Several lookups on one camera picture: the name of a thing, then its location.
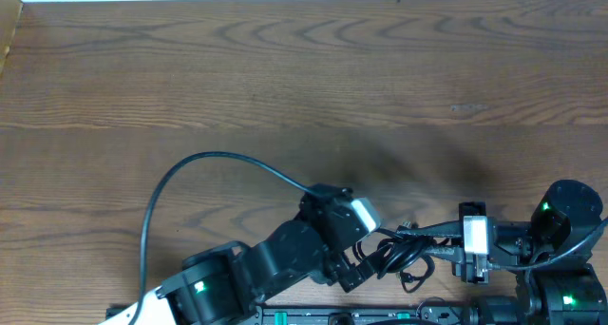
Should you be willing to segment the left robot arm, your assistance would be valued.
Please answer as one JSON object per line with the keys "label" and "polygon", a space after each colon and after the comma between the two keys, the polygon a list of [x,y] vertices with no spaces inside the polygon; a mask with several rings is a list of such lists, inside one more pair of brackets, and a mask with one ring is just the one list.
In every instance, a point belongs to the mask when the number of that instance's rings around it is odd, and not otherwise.
{"label": "left robot arm", "polygon": [[182,263],[181,272],[148,291],[141,302],[110,310],[108,324],[236,324],[257,306],[298,282],[363,282],[346,250],[376,231],[381,218],[350,188],[317,184],[304,194],[295,217],[250,247],[230,241]]}

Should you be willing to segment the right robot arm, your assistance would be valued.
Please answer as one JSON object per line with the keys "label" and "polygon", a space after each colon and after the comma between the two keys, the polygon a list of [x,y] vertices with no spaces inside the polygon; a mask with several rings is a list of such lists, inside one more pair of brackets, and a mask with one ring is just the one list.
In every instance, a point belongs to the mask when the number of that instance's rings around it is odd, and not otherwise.
{"label": "right robot arm", "polygon": [[528,221],[501,221],[482,202],[462,202],[459,218],[427,227],[401,225],[401,236],[445,238],[426,255],[481,284],[492,271],[516,277],[516,295],[473,297],[461,324],[604,324],[607,296],[590,264],[607,220],[599,194],[583,182],[552,183]]}

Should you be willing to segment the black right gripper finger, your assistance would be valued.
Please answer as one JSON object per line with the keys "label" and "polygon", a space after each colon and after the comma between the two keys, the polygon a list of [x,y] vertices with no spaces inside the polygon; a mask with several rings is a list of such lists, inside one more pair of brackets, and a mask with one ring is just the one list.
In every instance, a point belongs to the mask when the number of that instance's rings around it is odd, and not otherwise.
{"label": "black right gripper finger", "polygon": [[460,239],[463,236],[463,225],[455,220],[422,228],[400,226],[397,228],[396,233],[399,236]]}
{"label": "black right gripper finger", "polygon": [[452,263],[464,261],[464,249],[455,246],[430,246],[425,250],[425,254]]}

